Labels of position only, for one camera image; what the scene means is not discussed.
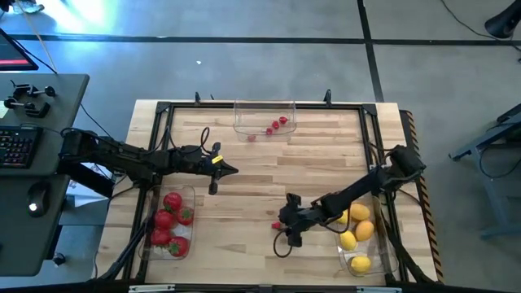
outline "computer mouse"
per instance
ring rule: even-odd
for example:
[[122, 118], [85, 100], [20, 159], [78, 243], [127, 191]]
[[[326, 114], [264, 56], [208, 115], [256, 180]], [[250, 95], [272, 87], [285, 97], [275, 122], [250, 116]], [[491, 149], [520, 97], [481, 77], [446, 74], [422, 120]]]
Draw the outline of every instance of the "computer mouse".
[[47, 212], [49, 207], [50, 183], [40, 181], [34, 183], [27, 192], [27, 209], [30, 216], [39, 217]]

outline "keyboard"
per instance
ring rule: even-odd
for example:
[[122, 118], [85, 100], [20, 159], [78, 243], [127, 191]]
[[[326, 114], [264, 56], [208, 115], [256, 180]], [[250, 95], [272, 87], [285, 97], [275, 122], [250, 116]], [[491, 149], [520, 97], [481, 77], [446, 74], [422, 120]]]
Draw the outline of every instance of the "keyboard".
[[0, 126], [0, 168], [30, 168], [43, 129]]

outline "monitor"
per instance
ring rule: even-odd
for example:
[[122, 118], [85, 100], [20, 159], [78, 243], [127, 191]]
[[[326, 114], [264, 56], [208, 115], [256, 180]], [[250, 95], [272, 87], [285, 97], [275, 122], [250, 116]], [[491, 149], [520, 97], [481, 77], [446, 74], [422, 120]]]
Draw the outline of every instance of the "monitor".
[[38, 70], [24, 50], [0, 28], [0, 71]]

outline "paper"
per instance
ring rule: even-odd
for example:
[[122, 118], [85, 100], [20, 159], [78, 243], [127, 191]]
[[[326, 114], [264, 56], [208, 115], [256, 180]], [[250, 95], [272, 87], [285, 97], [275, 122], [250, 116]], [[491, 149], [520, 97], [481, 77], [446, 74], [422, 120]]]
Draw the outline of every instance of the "paper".
[[[112, 176], [112, 173], [110, 173], [106, 168], [104, 167], [96, 167], [95, 164], [92, 163], [82, 163], [87, 168], [90, 168], [91, 170], [95, 171], [98, 174], [106, 175], [109, 178]], [[68, 183], [67, 188], [67, 195], [68, 196], [74, 196], [74, 206], [80, 207], [82, 205], [88, 204], [88, 203], [95, 203], [100, 200], [107, 199], [106, 197], [92, 191], [90, 188], [87, 188], [83, 186], [82, 184], [71, 180]]]
[[9, 109], [7, 109], [3, 104], [0, 104], [0, 119], [7, 114], [7, 111], [9, 111]]

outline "yellow label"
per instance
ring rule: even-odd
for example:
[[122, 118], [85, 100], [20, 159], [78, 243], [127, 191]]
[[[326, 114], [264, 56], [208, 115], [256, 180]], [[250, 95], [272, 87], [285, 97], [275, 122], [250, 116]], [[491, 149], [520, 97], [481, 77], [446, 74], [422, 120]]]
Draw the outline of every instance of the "yellow label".
[[212, 164], [215, 164], [215, 163], [219, 162], [219, 161], [222, 160], [222, 159], [224, 159], [224, 158], [222, 157], [222, 155], [218, 155], [217, 157], [215, 157], [215, 158], [212, 159]]

